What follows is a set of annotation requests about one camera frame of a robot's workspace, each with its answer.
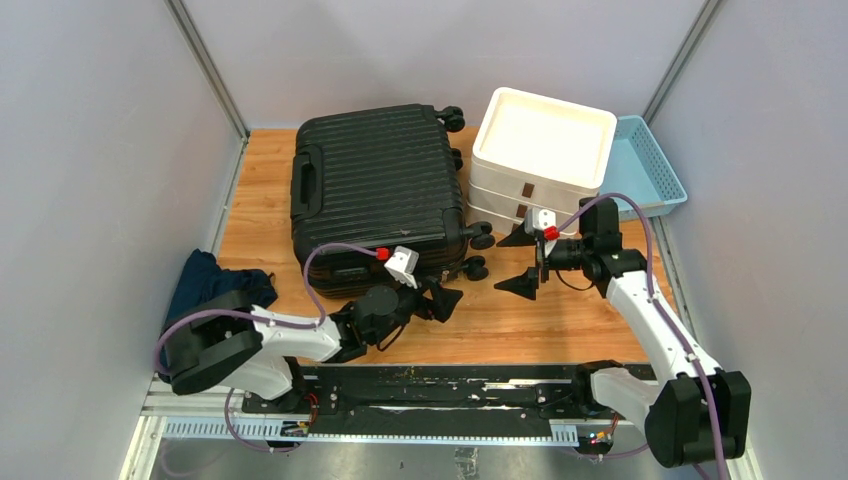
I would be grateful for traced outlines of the white three-drawer storage unit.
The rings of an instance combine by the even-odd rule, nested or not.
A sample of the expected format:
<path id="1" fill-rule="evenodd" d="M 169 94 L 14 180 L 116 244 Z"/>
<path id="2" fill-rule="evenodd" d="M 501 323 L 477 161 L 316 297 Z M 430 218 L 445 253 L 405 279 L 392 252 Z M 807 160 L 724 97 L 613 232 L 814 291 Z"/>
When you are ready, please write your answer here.
<path id="1" fill-rule="evenodd" d="M 471 150 L 468 214 L 503 234 L 534 207 L 566 220 L 599 194 L 617 124 L 606 110 L 497 88 Z"/>

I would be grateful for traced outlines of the black ribbed hard-shell suitcase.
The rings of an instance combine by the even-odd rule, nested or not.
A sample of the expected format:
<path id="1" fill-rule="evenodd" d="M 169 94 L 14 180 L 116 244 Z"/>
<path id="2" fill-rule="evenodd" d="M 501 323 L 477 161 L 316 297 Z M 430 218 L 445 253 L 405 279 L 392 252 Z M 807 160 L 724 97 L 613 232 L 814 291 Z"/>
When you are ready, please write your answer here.
<path id="1" fill-rule="evenodd" d="M 392 282 L 367 250 L 409 248 L 415 273 L 485 279 L 492 226 L 465 217 L 458 106 L 406 104 L 312 118 L 296 133 L 290 183 L 293 251 L 314 291 L 352 298 Z"/>

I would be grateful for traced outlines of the light blue plastic basket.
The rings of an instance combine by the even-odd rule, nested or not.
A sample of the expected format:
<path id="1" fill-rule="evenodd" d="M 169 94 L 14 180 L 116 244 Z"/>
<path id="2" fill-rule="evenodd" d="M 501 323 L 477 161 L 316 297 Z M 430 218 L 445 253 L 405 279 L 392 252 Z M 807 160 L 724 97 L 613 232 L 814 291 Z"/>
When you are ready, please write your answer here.
<path id="1" fill-rule="evenodd" d="M 629 197 L 647 218 L 667 215 L 688 200 L 652 131 L 637 115 L 618 118 L 599 192 Z"/>

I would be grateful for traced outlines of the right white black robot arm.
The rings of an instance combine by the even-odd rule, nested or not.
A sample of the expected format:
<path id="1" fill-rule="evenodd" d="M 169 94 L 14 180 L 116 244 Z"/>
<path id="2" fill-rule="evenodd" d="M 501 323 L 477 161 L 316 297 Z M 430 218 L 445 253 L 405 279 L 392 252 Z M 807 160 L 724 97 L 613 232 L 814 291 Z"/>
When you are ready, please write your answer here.
<path id="1" fill-rule="evenodd" d="M 726 474 L 728 460 L 744 456 L 752 388 L 740 371 L 729 371 L 684 327 L 660 290 L 653 252 L 627 249 L 618 203 L 621 193 L 580 200 L 563 223 L 547 209 L 529 210 L 499 246 L 534 247 L 534 263 L 496 289 L 533 300 L 551 273 L 579 271 L 624 318 L 656 378 L 638 379 L 614 360 L 576 367 L 571 403 L 584 417 L 611 410 L 644 436 L 655 460 L 667 468 L 714 461 Z"/>

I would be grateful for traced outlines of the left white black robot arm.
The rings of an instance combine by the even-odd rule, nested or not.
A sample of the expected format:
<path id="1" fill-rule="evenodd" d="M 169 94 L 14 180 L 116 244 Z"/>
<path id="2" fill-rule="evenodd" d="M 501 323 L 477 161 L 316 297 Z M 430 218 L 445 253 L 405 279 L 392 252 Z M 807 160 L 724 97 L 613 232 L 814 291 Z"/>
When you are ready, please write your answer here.
<path id="1" fill-rule="evenodd" d="M 234 290 L 170 320 L 157 341 L 154 369 L 178 396 L 224 386 L 298 411 L 306 386 L 296 362 L 340 364 L 383 351 L 410 321 L 446 322 L 463 298 L 432 278 L 417 287 L 378 285 L 335 313 L 282 314 Z"/>

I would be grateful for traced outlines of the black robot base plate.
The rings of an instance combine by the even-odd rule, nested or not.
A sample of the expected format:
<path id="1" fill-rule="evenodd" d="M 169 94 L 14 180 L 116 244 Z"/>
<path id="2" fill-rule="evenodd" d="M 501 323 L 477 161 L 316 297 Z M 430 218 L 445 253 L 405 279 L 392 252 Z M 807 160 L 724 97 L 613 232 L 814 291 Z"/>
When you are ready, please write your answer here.
<path id="1" fill-rule="evenodd" d="M 314 439 L 565 443 L 555 424 L 604 427 L 613 417 L 578 406 L 575 372 L 573 364 L 305 366 L 298 400 L 250 393 L 235 410 L 294 418 L 315 398 Z"/>

